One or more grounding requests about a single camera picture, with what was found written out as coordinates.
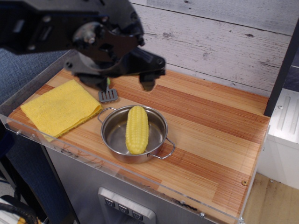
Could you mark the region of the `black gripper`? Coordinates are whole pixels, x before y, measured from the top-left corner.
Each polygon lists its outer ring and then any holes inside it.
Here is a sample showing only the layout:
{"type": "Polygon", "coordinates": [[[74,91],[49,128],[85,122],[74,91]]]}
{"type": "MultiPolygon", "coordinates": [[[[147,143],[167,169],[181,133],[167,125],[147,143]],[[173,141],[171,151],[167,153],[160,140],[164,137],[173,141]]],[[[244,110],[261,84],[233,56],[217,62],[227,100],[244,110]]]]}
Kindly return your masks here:
{"type": "Polygon", "coordinates": [[[141,49],[143,33],[139,28],[135,32],[121,34],[100,23],[80,26],[72,36],[78,53],[67,59],[65,69],[97,90],[107,90],[107,76],[139,75],[143,89],[152,91],[156,79],[165,74],[165,60],[141,49]]]}

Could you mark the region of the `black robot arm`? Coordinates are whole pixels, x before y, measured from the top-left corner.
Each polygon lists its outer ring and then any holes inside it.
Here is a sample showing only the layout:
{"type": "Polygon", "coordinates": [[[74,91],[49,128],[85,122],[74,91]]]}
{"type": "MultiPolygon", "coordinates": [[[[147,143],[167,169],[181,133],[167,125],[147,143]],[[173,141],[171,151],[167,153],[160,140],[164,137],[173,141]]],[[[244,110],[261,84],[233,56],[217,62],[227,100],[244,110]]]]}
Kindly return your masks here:
{"type": "Polygon", "coordinates": [[[127,0],[3,0],[0,46],[17,55],[74,49],[64,67],[98,90],[107,80],[138,76],[150,91],[165,60],[142,49],[141,20],[127,0]]]}

